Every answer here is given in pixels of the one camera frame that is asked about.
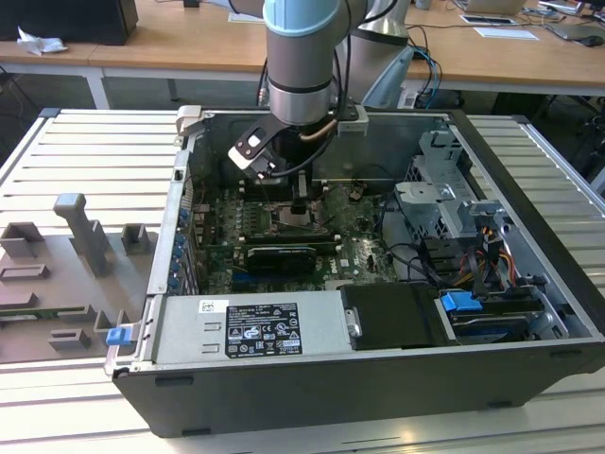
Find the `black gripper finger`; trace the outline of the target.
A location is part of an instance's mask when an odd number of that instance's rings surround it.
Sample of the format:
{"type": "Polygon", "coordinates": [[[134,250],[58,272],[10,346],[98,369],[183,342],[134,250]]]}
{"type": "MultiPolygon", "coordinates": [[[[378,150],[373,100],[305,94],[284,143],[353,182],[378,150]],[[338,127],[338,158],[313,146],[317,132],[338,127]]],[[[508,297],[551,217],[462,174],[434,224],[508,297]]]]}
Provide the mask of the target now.
{"type": "Polygon", "coordinates": [[[305,215],[311,201],[312,186],[306,172],[298,172],[292,178],[291,213],[305,215]]]}

